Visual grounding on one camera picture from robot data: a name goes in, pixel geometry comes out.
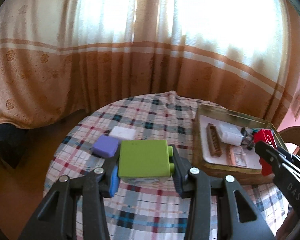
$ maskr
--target wrapped item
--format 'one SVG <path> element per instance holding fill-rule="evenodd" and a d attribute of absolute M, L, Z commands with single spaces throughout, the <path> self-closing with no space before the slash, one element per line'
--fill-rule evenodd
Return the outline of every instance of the wrapped item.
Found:
<path fill-rule="evenodd" d="M 243 135 L 243 139 L 241 142 L 241 146 L 243 148 L 247 148 L 248 150 L 252 150 L 255 146 L 253 135 L 256 133 L 255 129 L 250 129 L 248 127 L 241 128 L 241 134 Z"/>
<path fill-rule="evenodd" d="M 230 166 L 247 167 L 246 154 L 241 146 L 229 145 L 228 164 Z"/>

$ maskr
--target beige curtain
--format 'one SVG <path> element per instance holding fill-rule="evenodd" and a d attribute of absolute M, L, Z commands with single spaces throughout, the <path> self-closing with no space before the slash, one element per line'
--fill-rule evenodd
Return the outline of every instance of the beige curtain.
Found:
<path fill-rule="evenodd" d="M 300 72 L 299 23 L 285 0 L 6 0 L 0 123 L 35 128 L 176 90 L 278 126 Z"/>

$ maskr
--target green block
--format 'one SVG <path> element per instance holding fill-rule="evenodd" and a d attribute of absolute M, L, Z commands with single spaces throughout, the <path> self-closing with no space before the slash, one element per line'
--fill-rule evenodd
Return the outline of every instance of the green block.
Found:
<path fill-rule="evenodd" d="M 174 173 L 174 164 L 169 162 L 172 155 L 172 146 L 166 140 L 122 141 L 119 177 L 170 177 Z"/>

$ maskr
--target red box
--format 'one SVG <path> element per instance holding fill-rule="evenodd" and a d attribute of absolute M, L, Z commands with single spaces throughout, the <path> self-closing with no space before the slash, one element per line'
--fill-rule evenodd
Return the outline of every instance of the red box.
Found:
<path fill-rule="evenodd" d="M 272 148 L 276 149 L 277 144 L 275 143 L 272 131 L 269 129 L 261 129 L 259 132 L 255 133 L 253 136 L 254 143 L 258 141 L 263 141 L 269 144 Z M 259 163 L 262 166 L 261 174 L 267 176 L 272 173 L 271 165 L 268 164 L 264 159 L 260 158 Z"/>

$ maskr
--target plaid tablecloth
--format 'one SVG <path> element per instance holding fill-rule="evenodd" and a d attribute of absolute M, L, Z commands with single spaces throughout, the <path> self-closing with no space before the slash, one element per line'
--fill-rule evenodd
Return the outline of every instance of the plaid tablecloth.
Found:
<path fill-rule="evenodd" d="M 102 166 L 91 155 L 101 134 L 120 125 L 136 129 L 136 139 L 166 139 L 182 157 L 192 158 L 192 122 L 198 105 L 211 102 L 179 97 L 175 91 L 131 97 L 109 104 L 83 119 L 57 149 L 47 172 L 44 195 L 63 174 L 76 178 Z M 287 215 L 288 202 L 273 184 L 245 186 L 273 233 Z M 217 236 L 217 205 L 212 197 L 212 239 Z M 175 192 L 172 179 L 159 186 L 135 187 L 123 182 L 112 199 L 104 199 L 112 240 L 181 240 L 186 230 L 189 199 Z M 82 236 L 82 200 L 77 211 L 77 239 Z"/>

